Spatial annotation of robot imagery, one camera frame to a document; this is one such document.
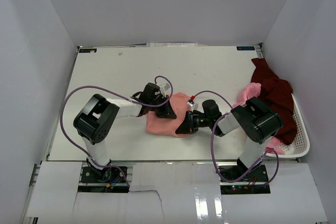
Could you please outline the salmon pink t shirt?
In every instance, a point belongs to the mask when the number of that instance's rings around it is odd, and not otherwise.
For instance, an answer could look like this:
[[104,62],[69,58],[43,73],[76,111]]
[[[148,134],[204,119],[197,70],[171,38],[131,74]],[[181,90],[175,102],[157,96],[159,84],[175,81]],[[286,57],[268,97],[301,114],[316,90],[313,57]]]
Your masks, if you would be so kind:
[[182,92],[172,95],[170,104],[176,114],[175,119],[159,118],[155,115],[155,112],[150,111],[146,115],[146,133],[173,137],[187,137],[188,133],[177,134],[175,131],[184,121],[186,111],[189,111],[191,108],[187,104],[189,99],[190,96]]

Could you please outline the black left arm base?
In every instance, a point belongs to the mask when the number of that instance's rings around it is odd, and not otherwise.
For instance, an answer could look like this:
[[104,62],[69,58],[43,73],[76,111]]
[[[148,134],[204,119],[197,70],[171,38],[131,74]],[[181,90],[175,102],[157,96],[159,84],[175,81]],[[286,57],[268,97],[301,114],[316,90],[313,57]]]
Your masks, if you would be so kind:
[[125,182],[128,174],[126,166],[117,168],[103,168],[102,170],[83,166],[81,169],[79,193],[128,193],[129,186]]

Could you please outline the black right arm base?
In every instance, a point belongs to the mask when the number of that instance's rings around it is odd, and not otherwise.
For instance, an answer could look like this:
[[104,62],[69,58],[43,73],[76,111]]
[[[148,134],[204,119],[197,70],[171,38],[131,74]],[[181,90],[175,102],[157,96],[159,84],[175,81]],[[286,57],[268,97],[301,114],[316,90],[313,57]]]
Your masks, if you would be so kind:
[[[237,165],[220,166],[219,171],[221,175],[228,179],[234,180],[240,176]],[[227,183],[221,181],[221,194],[222,195],[256,195],[256,194],[270,194],[270,186],[262,186],[268,182],[268,174],[264,164],[258,165],[240,181],[235,183]]]

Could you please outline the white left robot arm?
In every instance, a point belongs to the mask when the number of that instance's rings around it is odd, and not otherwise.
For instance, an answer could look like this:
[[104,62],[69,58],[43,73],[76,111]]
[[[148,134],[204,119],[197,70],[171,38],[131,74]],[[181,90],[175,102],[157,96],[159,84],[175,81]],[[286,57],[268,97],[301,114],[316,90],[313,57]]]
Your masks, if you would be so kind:
[[129,99],[106,99],[95,94],[79,112],[73,126],[82,137],[87,152],[87,162],[93,168],[93,176],[101,182],[110,178],[111,164],[106,150],[107,137],[115,119],[141,117],[153,112],[159,118],[176,119],[168,91],[171,85],[148,83]]

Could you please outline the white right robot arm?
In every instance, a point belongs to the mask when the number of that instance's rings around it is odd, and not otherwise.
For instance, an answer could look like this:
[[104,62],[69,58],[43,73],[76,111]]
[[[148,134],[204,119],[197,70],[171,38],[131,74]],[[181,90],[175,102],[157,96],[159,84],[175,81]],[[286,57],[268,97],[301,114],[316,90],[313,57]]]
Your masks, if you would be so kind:
[[256,175],[255,167],[261,162],[267,144],[283,127],[281,116],[256,97],[231,109],[225,116],[214,100],[204,101],[202,107],[203,112],[187,111],[175,133],[192,134],[202,127],[208,127],[215,136],[223,137],[242,128],[247,140],[237,159],[237,175],[245,182],[250,181]]

